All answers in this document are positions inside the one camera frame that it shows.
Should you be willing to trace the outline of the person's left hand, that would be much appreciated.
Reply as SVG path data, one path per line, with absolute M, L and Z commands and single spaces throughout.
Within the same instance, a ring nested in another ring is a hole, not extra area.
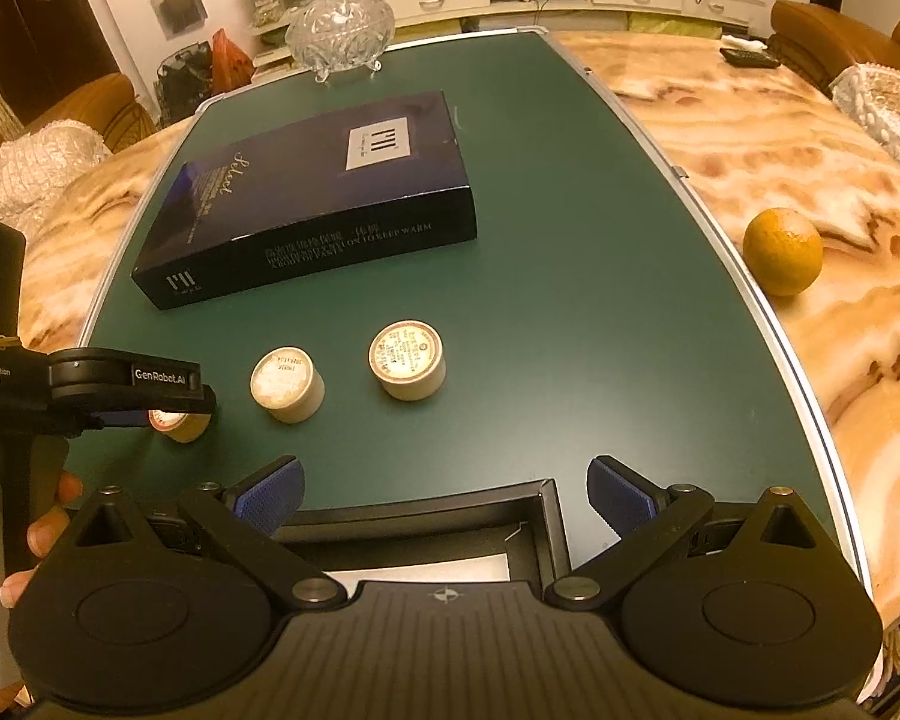
M 34 577 L 34 562 L 48 556 L 68 527 L 64 505 L 82 493 L 63 470 L 63 437 L 13 437 L 0 442 L 0 713 L 22 688 L 9 649 L 9 611 Z

